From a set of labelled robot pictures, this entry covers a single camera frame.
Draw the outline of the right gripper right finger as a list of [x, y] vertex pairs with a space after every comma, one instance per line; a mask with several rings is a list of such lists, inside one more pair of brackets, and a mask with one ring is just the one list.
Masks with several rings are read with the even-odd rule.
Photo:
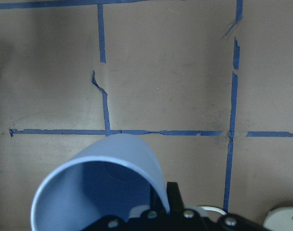
[[170, 206], [170, 213], [177, 213], [184, 210], [184, 202], [177, 182], [167, 182], [167, 197]]

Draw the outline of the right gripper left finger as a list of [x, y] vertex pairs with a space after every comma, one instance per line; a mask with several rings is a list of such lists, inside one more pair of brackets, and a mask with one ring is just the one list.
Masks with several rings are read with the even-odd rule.
[[156, 190], [150, 186], [150, 203], [149, 203], [150, 210], [160, 212], [160, 213], [166, 213], [166, 209], [163, 205], [163, 202], [161, 201], [160, 196], [156, 192]]

